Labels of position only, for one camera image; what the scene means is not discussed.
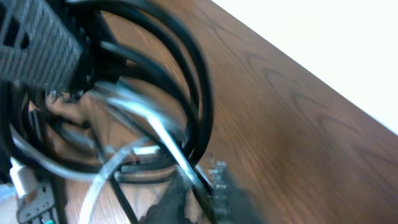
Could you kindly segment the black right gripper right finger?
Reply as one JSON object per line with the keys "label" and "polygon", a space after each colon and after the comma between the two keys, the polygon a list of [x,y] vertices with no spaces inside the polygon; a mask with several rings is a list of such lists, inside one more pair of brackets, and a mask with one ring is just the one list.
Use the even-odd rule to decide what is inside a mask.
{"label": "black right gripper right finger", "polygon": [[225,162],[212,163],[209,174],[213,186],[210,200],[216,223],[264,224],[247,193],[234,181]]}

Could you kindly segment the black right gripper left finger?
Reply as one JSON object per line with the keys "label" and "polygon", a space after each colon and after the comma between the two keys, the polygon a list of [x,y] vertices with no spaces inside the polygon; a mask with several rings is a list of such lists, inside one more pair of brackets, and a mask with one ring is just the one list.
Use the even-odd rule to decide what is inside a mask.
{"label": "black right gripper left finger", "polygon": [[149,207],[142,224],[193,224],[186,217],[187,194],[190,186],[187,181],[177,176],[166,188],[158,203]]}

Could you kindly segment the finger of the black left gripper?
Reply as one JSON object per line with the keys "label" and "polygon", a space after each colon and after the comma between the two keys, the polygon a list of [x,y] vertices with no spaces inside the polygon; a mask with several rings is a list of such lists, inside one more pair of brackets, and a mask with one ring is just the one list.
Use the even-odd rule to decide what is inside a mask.
{"label": "finger of the black left gripper", "polygon": [[83,39],[63,1],[1,0],[1,79],[46,90],[83,83]]}

